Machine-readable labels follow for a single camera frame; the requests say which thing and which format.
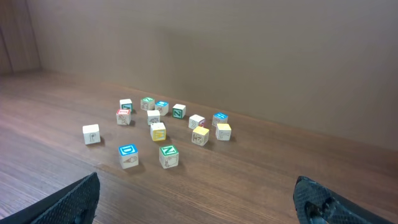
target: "wooden floor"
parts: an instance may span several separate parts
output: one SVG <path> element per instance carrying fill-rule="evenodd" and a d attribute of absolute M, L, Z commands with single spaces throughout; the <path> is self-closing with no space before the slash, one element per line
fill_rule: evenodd
<path fill-rule="evenodd" d="M 152 96 L 187 106 L 185 119 L 162 117 L 168 139 L 153 142 L 146 111 L 116 124 L 119 100 Z M 295 181 L 306 175 L 360 206 L 398 220 L 398 152 L 229 113 L 233 137 L 217 141 L 215 108 L 54 74 L 0 77 L 0 218 L 97 172 L 95 223 L 298 223 Z M 191 143 L 188 117 L 210 127 L 205 147 Z M 81 127 L 99 124 L 100 144 Z M 118 146 L 133 143 L 138 167 L 122 170 Z M 159 146 L 174 144 L 178 167 L 163 169 Z"/>

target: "cube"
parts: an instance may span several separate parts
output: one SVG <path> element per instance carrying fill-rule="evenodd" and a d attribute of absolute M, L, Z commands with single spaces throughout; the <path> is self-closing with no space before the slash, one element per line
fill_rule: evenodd
<path fill-rule="evenodd" d="M 163 146 L 159 148 L 159 161 L 163 169 L 178 165 L 178 150 L 175 146 Z"/>
<path fill-rule="evenodd" d="M 161 116 L 165 116 L 169 112 L 169 103 L 165 101 L 158 101 L 155 104 L 155 110 L 158 110 Z"/>
<path fill-rule="evenodd" d="M 145 97 L 141 99 L 141 109 L 143 110 L 154 110 L 155 109 L 155 99 L 151 97 Z"/>
<path fill-rule="evenodd" d="M 229 124 L 217 124 L 216 138 L 221 141 L 229 141 L 231 138 L 231 127 Z"/>
<path fill-rule="evenodd" d="M 176 104 L 173 106 L 173 118 L 182 119 L 185 116 L 185 105 Z"/>
<path fill-rule="evenodd" d="M 193 115 L 189 117 L 188 127 L 190 129 L 195 129 L 196 127 L 204 127 L 205 126 L 205 118 L 199 115 Z"/>
<path fill-rule="evenodd" d="M 116 122 L 120 125 L 129 125 L 131 122 L 131 110 L 119 109 L 116 113 Z"/>
<path fill-rule="evenodd" d="M 132 112 L 132 101 L 130 99 L 120 100 L 120 109 Z"/>
<path fill-rule="evenodd" d="M 192 142 L 199 146 L 204 146 L 209 140 L 209 129 L 196 127 L 192 132 Z"/>
<path fill-rule="evenodd" d="M 85 138 L 85 144 L 101 142 L 100 127 L 98 124 L 83 126 L 83 136 Z"/>
<path fill-rule="evenodd" d="M 150 125 L 150 136 L 153 141 L 166 140 L 166 127 L 164 123 L 154 123 Z"/>
<path fill-rule="evenodd" d="M 147 111 L 148 125 L 160 122 L 160 113 L 158 110 Z"/>
<path fill-rule="evenodd" d="M 138 150 L 136 145 L 128 144 L 119 147 L 119 161 L 123 169 L 138 165 Z"/>
<path fill-rule="evenodd" d="M 213 116 L 213 122 L 211 123 L 211 125 L 213 125 L 214 127 L 217 127 L 217 124 L 226 124 L 228 122 L 228 115 L 218 112 L 216 114 L 214 114 Z"/>

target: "toy block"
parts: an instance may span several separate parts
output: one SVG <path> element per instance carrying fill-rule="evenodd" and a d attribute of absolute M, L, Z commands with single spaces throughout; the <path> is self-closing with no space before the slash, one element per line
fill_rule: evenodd
<path fill-rule="evenodd" d="M 158 110 L 147 111 L 148 125 L 160 122 L 160 112 Z"/>
<path fill-rule="evenodd" d="M 178 165 L 178 150 L 174 145 L 159 148 L 159 161 L 163 169 Z"/>
<path fill-rule="evenodd" d="M 132 101 L 130 99 L 120 100 L 120 109 L 132 112 Z"/>
<path fill-rule="evenodd" d="M 164 123 L 150 124 L 150 136 L 153 141 L 166 140 L 166 127 Z"/>
<path fill-rule="evenodd" d="M 182 119 L 185 116 L 185 105 L 176 104 L 173 106 L 173 118 Z"/>
<path fill-rule="evenodd" d="M 209 129 L 196 127 L 192 132 L 192 142 L 199 146 L 204 146 L 209 140 Z"/>
<path fill-rule="evenodd" d="M 138 165 L 138 150 L 136 145 L 128 144 L 119 147 L 119 161 L 123 169 Z"/>
<path fill-rule="evenodd" d="M 169 103 L 165 101 L 158 101 L 155 104 L 155 110 L 158 110 L 161 116 L 165 116 L 169 112 Z"/>
<path fill-rule="evenodd" d="M 205 126 L 205 118 L 199 115 L 193 115 L 189 117 L 188 127 L 190 129 L 195 129 L 196 127 L 204 127 Z"/>
<path fill-rule="evenodd" d="M 221 141 L 229 141 L 231 138 L 231 131 L 229 124 L 217 124 L 216 138 Z"/>
<path fill-rule="evenodd" d="M 101 142 L 100 127 L 98 124 L 83 126 L 83 136 L 85 137 L 85 144 Z"/>
<path fill-rule="evenodd" d="M 119 109 L 116 113 L 116 122 L 121 125 L 129 125 L 131 122 L 131 110 Z"/>
<path fill-rule="evenodd" d="M 155 99 L 151 97 L 145 97 L 141 99 L 141 109 L 143 110 L 154 110 L 155 109 Z"/>
<path fill-rule="evenodd" d="M 211 123 L 211 125 L 213 125 L 214 127 L 217 127 L 217 124 L 226 124 L 227 122 L 228 122 L 228 115 L 218 112 L 218 113 L 214 114 L 213 122 Z"/>

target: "wall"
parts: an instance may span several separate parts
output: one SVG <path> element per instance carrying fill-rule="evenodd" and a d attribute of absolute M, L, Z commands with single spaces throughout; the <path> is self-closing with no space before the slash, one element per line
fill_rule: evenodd
<path fill-rule="evenodd" d="M 1 0 L 0 74 L 39 68 L 40 60 L 26 0 Z"/>
<path fill-rule="evenodd" d="M 398 149 L 396 0 L 31 0 L 29 9 L 46 69 Z"/>

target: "block with teal face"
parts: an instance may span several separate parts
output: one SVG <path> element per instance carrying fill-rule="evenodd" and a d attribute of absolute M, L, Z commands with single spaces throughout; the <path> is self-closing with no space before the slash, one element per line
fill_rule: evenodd
<path fill-rule="evenodd" d="M 120 100 L 120 109 L 132 112 L 132 101 L 130 99 Z"/>
<path fill-rule="evenodd" d="M 138 165 L 138 150 L 135 144 L 119 147 L 119 161 L 123 169 Z"/>
<path fill-rule="evenodd" d="M 178 150 L 174 145 L 162 146 L 159 148 L 159 161 L 163 169 L 178 165 Z"/>
<path fill-rule="evenodd" d="M 169 103 L 166 101 L 158 101 L 155 104 L 155 110 L 158 110 L 161 116 L 165 116 L 169 112 Z"/>
<path fill-rule="evenodd" d="M 182 119 L 185 116 L 185 105 L 176 104 L 173 106 L 173 118 Z"/>
<path fill-rule="evenodd" d="M 144 97 L 141 99 L 141 109 L 143 110 L 154 110 L 155 109 L 155 99 L 151 97 Z"/>
<path fill-rule="evenodd" d="M 214 114 L 213 116 L 213 121 L 211 122 L 211 125 L 214 127 L 217 127 L 217 124 L 226 124 L 228 122 L 228 115 L 218 112 Z"/>

